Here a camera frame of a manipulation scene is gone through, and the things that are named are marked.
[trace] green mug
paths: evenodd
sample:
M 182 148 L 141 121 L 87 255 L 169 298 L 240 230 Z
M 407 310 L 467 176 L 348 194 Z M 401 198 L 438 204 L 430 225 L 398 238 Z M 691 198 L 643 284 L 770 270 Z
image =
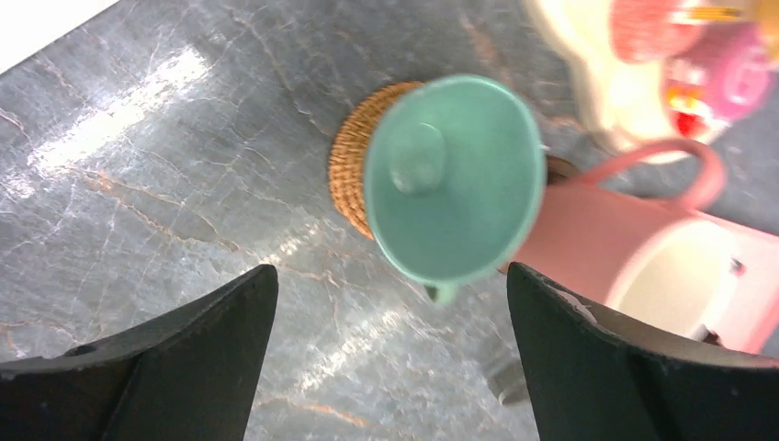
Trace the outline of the green mug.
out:
M 364 173 L 378 246 L 440 304 L 516 252 L 546 181 L 525 103 L 490 78 L 464 74 L 396 101 L 373 132 Z

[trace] pink mug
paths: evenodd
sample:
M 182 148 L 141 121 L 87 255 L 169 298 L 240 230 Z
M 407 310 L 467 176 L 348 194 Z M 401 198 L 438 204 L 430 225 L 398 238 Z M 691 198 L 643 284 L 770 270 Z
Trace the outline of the pink mug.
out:
M 701 160 L 680 196 L 639 199 L 597 187 L 630 165 L 669 152 Z M 717 154 L 693 140 L 658 141 L 549 186 L 514 261 L 583 297 L 665 331 L 695 338 L 735 291 L 735 240 L 696 213 L 725 183 Z

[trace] brown round coaster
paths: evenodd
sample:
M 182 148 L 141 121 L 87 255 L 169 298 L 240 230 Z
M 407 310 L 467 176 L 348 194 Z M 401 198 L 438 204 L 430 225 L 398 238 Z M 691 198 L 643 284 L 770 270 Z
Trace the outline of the brown round coaster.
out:
M 409 81 L 378 90 L 355 107 L 335 134 L 327 172 L 330 196 L 335 208 L 370 239 L 373 234 L 367 225 L 363 199 L 363 161 L 370 136 L 384 111 L 422 84 L 421 81 Z
M 547 185 L 551 186 L 559 184 L 560 182 L 580 175 L 581 170 L 569 161 L 566 161 L 557 156 L 547 155 Z

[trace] marble table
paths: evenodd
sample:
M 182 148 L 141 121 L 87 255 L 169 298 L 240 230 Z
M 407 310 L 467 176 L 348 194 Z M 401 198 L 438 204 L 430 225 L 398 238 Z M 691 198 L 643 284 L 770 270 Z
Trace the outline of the marble table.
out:
M 514 0 L 121 0 L 3 73 L 0 361 L 57 356 L 270 263 L 281 293 L 246 439 L 537 439 L 529 402 L 502 407 L 486 380 L 516 356 L 503 276 L 431 308 L 327 192 L 355 103 L 464 72 L 523 96 L 554 154 L 605 158 Z M 779 232 L 777 120 L 775 94 L 716 143 L 730 182 L 713 214 Z M 696 167 L 608 185 L 671 194 Z

